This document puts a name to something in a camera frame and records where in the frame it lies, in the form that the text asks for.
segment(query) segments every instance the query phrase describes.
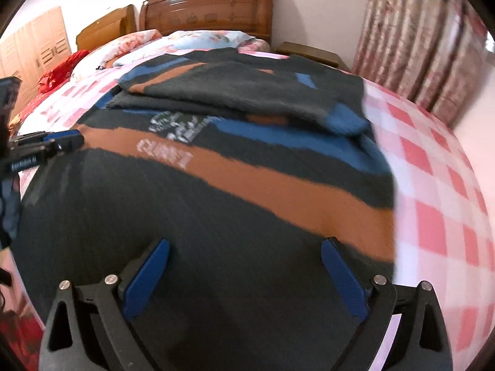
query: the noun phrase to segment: brown wooden headboard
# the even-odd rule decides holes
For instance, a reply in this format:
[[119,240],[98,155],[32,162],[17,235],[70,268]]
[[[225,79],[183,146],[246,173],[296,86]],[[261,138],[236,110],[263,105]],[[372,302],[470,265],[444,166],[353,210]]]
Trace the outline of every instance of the brown wooden headboard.
[[77,50],[93,50],[135,31],[134,5],[117,8],[94,21],[76,36]]
[[272,34],[273,0],[147,0],[139,29],[175,31],[243,31],[268,43]]

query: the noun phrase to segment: floral curtain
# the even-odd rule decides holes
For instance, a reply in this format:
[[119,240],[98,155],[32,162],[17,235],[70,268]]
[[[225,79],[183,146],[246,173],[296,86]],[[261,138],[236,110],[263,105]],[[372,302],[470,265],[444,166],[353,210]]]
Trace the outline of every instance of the floral curtain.
[[451,125],[477,86],[486,36],[467,0],[369,0],[352,72]]

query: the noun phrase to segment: pink bedsheet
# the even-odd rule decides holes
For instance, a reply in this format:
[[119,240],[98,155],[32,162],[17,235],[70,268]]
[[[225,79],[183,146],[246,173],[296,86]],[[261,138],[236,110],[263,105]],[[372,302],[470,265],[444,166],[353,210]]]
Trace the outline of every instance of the pink bedsheet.
[[[69,129],[137,64],[67,83],[26,119],[20,132]],[[434,116],[369,81],[365,81],[363,104],[396,180],[394,282],[411,286],[421,280],[432,282],[444,314],[454,369],[464,370],[492,330],[495,308],[494,245],[478,182],[459,141]],[[35,171],[21,174],[22,193]],[[16,285],[22,288],[16,277]],[[16,303],[8,306],[15,308]],[[381,369],[397,324],[395,318],[372,369]]]

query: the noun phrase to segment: bed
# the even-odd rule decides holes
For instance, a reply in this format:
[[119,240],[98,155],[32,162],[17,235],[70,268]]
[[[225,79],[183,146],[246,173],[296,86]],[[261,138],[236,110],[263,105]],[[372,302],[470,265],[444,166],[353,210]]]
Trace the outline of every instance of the bed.
[[[212,15],[211,9],[203,10],[205,1],[209,0],[147,0],[140,15],[140,29],[157,28],[166,34],[201,29],[208,23],[210,29],[225,29],[229,21],[236,19],[235,15],[234,19],[226,17],[230,14],[226,7],[237,7],[238,0],[223,0],[226,14],[218,9],[217,16]],[[251,13],[243,18],[251,19],[232,25],[232,29],[245,25],[245,32],[269,41],[271,26],[257,27],[250,22],[256,17],[253,13],[259,13],[259,6],[253,8],[252,0],[243,4]],[[285,58],[266,52],[244,54],[273,60]],[[70,129],[117,86],[118,79],[148,59],[99,71],[78,83],[69,81],[28,116],[20,132]],[[465,369],[492,329],[495,308],[494,246],[483,196],[466,154],[443,123],[374,83],[365,80],[364,87],[364,112],[395,179],[394,282],[432,282],[444,314],[454,369]],[[35,173],[36,169],[32,169],[21,174],[22,194]],[[4,255],[3,266],[10,264],[7,267],[16,273],[13,257]],[[14,309],[24,291],[17,273],[16,276],[16,293],[10,304]],[[24,319],[35,317],[41,324],[30,304],[23,311]],[[397,319],[372,369],[379,369],[383,363],[394,327]]]

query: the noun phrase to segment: floral pillow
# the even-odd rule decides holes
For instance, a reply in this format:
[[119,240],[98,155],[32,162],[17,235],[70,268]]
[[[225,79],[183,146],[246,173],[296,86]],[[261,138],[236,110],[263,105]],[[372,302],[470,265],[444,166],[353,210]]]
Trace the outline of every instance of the floral pillow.
[[241,31],[176,31],[146,46],[140,46],[116,60],[113,66],[122,66],[159,53],[177,50],[238,47],[249,39],[253,37]]
[[81,79],[93,75],[99,70],[104,70],[106,63],[117,56],[122,56],[131,50],[161,37],[156,29],[130,33],[108,42],[107,44],[93,50],[83,58],[72,71],[70,80],[79,82]]

